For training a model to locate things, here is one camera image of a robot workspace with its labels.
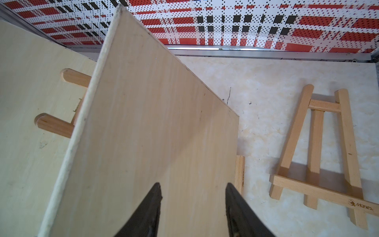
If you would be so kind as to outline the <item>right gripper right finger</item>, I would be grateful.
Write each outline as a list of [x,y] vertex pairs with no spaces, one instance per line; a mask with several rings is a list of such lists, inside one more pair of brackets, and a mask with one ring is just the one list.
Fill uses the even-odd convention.
[[232,183],[225,191],[230,237],[274,237]]

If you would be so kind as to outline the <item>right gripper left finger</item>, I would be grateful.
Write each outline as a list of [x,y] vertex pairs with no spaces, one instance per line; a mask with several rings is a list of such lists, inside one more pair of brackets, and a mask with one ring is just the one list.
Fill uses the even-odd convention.
[[156,237],[159,229],[162,193],[155,183],[115,237]]

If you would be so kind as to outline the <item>wooden board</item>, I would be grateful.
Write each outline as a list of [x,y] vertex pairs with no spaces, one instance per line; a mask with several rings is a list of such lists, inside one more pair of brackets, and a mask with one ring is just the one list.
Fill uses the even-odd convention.
[[238,125],[238,115],[119,5],[38,235],[114,237],[159,182],[157,237],[227,237]]
[[61,89],[60,72],[91,75],[95,61],[1,22],[1,236],[37,236],[69,139],[34,118]]

